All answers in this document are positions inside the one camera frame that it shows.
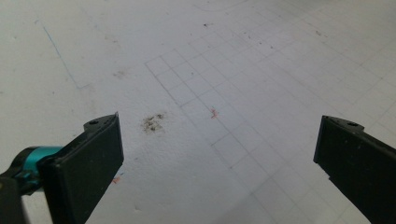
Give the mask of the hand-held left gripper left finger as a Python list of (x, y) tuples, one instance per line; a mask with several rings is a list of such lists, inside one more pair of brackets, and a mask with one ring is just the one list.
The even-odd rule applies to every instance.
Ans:
[(10, 224), (27, 224), (21, 197), (43, 190), (53, 224), (84, 224), (122, 166), (117, 114), (93, 119), (64, 147), (28, 147), (10, 165)]

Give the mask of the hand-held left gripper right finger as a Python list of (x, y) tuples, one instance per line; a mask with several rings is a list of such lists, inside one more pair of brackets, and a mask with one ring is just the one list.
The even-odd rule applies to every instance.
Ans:
[(314, 162), (372, 224), (396, 224), (396, 148), (358, 123), (324, 116)]

